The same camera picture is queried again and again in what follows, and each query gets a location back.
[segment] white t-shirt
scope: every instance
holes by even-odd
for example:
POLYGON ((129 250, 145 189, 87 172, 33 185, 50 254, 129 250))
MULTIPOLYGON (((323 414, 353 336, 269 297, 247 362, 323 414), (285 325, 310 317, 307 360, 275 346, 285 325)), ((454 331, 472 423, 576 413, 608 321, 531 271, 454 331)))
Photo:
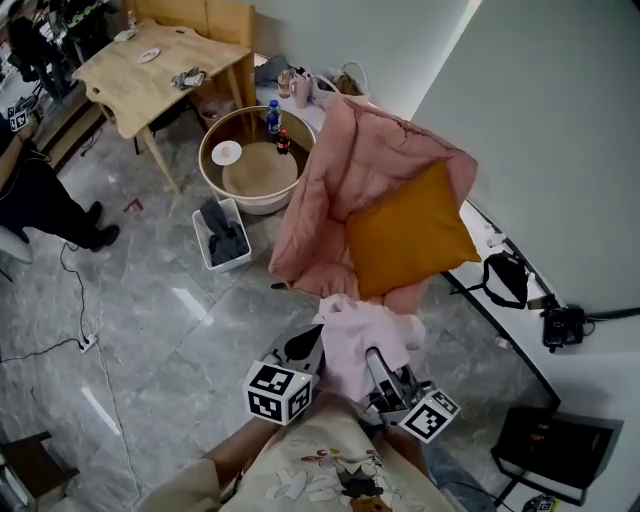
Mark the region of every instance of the white t-shirt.
POLYGON ((321 395, 302 421, 272 437, 220 505, 213 461, 154 490, 139 512, 452 512, 446 498, 384 441, 372 444, 353 411, 321 395))

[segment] pink cloth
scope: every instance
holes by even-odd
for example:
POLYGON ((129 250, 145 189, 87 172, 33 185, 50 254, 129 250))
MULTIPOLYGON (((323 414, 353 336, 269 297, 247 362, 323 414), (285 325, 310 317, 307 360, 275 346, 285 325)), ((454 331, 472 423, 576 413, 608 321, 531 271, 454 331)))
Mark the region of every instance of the pink cloth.
POLYGON ((313 322, 324 324, 323 388, 355 402, 375 388, 365 360, 367 349, 377 347, 395 371, 409 363, 407 349, 419 348, 425 335, 417 316, 397 315, 379 304, 354 301, 346 295, 321 300, 313 322))
MULTIPOLYGON (((314 146, 276 241, 269 271, 288 286, 320 297, 360 298, 345 222, 437 160, 447 159, 462 206, 477 164, 433 133, 373 106, 336 98, 314 146)), ((415 313, 427 281, 395 288, 373 302, 415 313)))

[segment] hand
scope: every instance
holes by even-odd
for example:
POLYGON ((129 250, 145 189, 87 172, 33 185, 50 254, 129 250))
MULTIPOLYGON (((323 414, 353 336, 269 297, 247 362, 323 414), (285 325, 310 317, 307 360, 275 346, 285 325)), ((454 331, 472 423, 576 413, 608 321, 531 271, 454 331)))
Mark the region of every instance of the hand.
POLYGON ((25 124, 22 128, 20 128, 20 130, 18 130, 18 134, 20 135, 20 138, 24 141, 33 137, 37 129, 38 129, 38 124, 36 123, 33 116, 28 116, 27 124, 25 124))

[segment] power strip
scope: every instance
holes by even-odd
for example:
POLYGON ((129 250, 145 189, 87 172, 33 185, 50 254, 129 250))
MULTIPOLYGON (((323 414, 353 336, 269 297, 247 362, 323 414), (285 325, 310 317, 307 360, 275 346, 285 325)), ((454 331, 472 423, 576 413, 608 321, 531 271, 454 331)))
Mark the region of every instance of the power strip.
POLYGON ((86 338, 83 338, 83 341, 80 344, 80 352, 82 352, 83 354, 86 354, 87 352, 89 352, 89 350, 91 350, 91 347, 93 347, 97 342, 98 342, 98 336, 95 334, 89 334, 89 336, 87 336, 86 338))

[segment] wooden table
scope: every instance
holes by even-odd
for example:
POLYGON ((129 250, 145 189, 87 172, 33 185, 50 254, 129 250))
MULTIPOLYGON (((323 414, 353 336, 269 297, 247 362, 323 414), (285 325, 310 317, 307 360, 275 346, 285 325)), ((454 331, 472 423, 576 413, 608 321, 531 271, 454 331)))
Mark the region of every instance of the wooden table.
POLYGON ((198 66, 211 78, 223 71, 237 108, 242 97, 233 72, 233 64, 251 50, 235 44, 212 41, 193 29, 166 27, 152 20, 140 24, 140 32, 124 43, 112 42, 85 62, 74 77, 87 86, 90 100, 111 109, 118 132, 125 139, 140 135, 171 186, 180 189, 171 176, 149 124, 193 89, 181 91, 171 86, 171 78, 198 66), (140 56, 152 48, 159 48, 151 62, 140 64, 140 56))

